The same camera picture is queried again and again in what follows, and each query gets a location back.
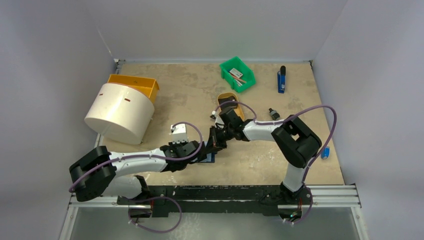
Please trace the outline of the blue leather card holder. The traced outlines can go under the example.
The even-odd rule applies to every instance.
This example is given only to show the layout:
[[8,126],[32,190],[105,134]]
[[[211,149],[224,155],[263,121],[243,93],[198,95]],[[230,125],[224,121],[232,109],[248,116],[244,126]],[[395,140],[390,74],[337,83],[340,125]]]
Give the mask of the blue leather card holder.
[[209,144],[207,141],[203,141],[200,144],[200,150],[195,155],[192,163],[214,163],[215,162],[215,154],[217,150],[215,146],[211,143]]

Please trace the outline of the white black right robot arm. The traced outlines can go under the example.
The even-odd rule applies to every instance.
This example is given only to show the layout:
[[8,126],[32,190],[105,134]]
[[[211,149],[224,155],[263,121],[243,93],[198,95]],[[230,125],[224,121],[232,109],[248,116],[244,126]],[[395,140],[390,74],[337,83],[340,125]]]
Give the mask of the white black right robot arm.
[[288,204],[300,198],[304,175],[309,162],[322,146],[321,139],[299,118],[284,123],[242,120],[233,108],[227,107],[218,114],[215,126],[209,129],[204,153],[217,153],[227,148],[227,141],[275,142],[288,161],[280,196]]

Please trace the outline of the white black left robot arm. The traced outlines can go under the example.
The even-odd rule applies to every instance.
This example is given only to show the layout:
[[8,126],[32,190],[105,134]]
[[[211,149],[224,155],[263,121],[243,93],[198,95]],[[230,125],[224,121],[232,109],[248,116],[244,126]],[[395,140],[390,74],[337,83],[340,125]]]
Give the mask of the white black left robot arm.
[[118,195],[138,205],[146,203],[149,191],[139,173],[176,172],[205,158],[204,142],[169,143],[144,152],[113,152],[97,146],[69,167],[74,193],[79,202],[100,196]]

